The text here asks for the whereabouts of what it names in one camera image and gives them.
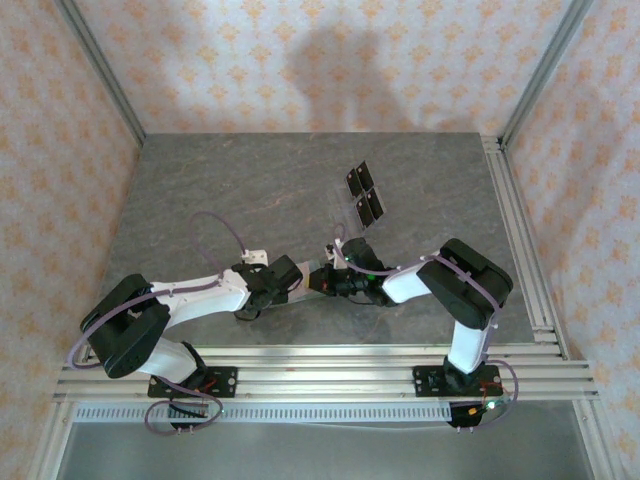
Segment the left aluminium corner post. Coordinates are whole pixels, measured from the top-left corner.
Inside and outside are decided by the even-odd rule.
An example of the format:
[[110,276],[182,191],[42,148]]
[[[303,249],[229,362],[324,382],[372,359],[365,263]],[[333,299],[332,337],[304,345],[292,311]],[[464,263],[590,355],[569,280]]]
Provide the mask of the left aluminium corner post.
[[139,147],[146,132],[76,0],[52,0]]

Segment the right aluminium corner post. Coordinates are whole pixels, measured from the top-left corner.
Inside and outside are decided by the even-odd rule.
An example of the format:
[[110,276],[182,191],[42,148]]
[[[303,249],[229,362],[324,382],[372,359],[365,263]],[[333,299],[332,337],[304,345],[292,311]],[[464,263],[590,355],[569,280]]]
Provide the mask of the right aluminium corner post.
[[520,130],[533,111],[593,2],[594,0],[571,0],[507,121],[502,135],[498,137],[498,144],[503,152],[515,143]]

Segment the aluminium frame leg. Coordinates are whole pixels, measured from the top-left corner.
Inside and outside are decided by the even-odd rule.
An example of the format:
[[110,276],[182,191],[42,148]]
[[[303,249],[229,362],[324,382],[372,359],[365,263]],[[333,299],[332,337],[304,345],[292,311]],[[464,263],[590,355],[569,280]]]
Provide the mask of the aluminium frame leg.
[[625,480],[602,402],[574,400],[573,408],[594,480]]
[[74,421],[74,402],[53,402],[27,480],[56,480]]

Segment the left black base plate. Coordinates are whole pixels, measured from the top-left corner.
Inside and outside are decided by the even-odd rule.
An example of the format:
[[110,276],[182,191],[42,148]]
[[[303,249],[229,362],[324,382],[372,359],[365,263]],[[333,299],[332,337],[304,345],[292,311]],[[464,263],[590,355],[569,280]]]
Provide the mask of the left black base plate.
[[206,366],[196,371],[179,388],[170,386],[159,377],[149,380],[147,395],[150,398],[196,398],[202,394],[215,398],[234,398],[238,381],[238,369],[229,366]]

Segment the left aluminium frame leg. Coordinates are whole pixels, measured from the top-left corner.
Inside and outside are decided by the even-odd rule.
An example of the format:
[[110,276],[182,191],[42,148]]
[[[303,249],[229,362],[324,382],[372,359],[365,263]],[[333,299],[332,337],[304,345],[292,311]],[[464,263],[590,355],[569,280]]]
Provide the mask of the left aluminium frame leg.
[[74,402],[53,402],[27,480],[56,480],[74,421]]

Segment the right aluminium frame leg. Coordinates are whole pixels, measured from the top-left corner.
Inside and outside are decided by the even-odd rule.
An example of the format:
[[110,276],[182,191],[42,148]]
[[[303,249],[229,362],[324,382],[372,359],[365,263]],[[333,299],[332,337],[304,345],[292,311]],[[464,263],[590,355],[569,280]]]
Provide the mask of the right aluminium frame leg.
[[573,408],[594,480],[625,480],[602,402],[574,400]]

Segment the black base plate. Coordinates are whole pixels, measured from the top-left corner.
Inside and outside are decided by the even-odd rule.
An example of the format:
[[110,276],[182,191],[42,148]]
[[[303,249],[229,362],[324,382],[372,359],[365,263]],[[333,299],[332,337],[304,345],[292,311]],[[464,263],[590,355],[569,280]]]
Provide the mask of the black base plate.
[[196,371],[179,388],[170,386],[159,377],[149,380],[147,395],[150,398],[196,398],[202,394],[215,398],[234,398],[238,381],[238,369],[229,366],[206,366]]
[[469,374],[453,367],[415,366],[412,375],[417,397],[499,397],[504,392],[499,370],[492,365],[481,364]]

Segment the black connector block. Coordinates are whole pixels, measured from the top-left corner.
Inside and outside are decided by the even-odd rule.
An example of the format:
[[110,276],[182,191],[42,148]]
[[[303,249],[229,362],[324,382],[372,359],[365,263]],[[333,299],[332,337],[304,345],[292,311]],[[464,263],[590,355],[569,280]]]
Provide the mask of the black connector block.
[[168,418],[171,427],[176,430],[193,430],[196,426],[201,425],[209,420],[208,407],[199,408],[198,406],[178,405],[171,403],[168,406]]
[[489,426],[489,422],[484,422],[483,417],[486,413],[494,411],[496,404],[494,402],[488,402],[487,404],[479,402],[453,402],[449,407],[451,418],[448,424],[451,427],[457,432],[461,432],[462,430],[475,432],[486,429]]

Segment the right black connector block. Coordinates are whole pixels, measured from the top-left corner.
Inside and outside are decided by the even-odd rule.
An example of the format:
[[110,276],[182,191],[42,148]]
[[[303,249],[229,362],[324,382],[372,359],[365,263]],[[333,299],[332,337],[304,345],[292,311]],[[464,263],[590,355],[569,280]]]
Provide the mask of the right black connector block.
[[489,426],[489,422],[484,422],[483,417],[486,413],[494,411],[496,404],[494,402],[488,402],[487,404],[479,402],[453,402],[449,407],[451,418],[448,424],[451,427],[457,432],[461,432],[462,430],[475,432],[486,429]]

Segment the aluminium corner post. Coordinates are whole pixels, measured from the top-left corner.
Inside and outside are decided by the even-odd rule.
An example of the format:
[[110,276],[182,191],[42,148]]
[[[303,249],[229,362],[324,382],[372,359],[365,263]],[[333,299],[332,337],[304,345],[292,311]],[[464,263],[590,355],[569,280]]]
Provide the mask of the aluminium corner post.
[[533,111],[593,2],[594,0],[571,0],[507,121],[502,135],[498,137],[498,144],[503,152],[515,143],[520,130]]
[[139,147],[146,132],[76,0],[52,0]]

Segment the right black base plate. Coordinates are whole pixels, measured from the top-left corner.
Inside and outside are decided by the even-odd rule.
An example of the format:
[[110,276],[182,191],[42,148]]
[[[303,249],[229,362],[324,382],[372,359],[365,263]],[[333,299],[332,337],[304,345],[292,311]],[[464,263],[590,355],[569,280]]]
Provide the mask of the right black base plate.
[[499,397],[504,392],[499,370],[492,365],[481,364],[469,374],[453,367],[415,366],[412,375],[417,397]]

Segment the left black connector block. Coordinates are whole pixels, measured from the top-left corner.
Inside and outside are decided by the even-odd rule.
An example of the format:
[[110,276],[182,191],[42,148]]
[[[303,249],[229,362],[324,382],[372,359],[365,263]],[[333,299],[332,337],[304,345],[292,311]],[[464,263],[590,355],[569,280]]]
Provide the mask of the left black connector block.
[[198,406],[178,405],[171,403],[168,406],[168,418],[171,427],[176,430],[193,430],[196,426],[201,425],[209,420],[208,407],[199,408]]

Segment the aluminium side rail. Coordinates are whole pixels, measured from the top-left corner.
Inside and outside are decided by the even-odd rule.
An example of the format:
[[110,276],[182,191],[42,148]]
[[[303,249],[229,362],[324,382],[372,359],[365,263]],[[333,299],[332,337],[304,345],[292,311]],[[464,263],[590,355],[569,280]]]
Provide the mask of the aluminium side rail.
[[508,156],[497,137],[482,136],[481,142],[501,208],[535,343],[554,345],[563,360],[570,360],[564,329],[543,274],[533,230]]

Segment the aluminium front rail frame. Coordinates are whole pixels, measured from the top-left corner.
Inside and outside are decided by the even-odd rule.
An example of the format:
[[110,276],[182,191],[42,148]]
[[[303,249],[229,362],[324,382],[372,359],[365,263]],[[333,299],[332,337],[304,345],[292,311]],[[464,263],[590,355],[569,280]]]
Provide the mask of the aluminium front rail frame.
[[[316,345],[203,347],[213,366],[238,369],[239,401],[412,401],[412,370],[439,365],[444,345]],[[489,350],[502,361],[500,377],[521,400],[595,399],[586,361],[563,360],[554,345],[507,344]]]

